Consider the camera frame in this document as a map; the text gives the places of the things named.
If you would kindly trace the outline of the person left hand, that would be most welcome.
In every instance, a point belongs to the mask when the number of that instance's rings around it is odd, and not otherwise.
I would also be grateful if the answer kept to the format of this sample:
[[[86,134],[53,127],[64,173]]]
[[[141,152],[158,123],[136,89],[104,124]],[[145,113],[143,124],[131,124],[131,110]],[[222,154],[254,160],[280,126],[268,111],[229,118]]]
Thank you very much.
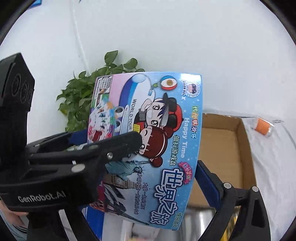
[[[6,217],[7,221],[15,226],[22,226],[26,227],[25,223],[22,221],[22,216],[27,216],[27,212],[15,212],[11,211],[7,208],[7,206],[4,204],[4,202],[0,201],[0,207],[1,211],[4,213],[4,216]]]

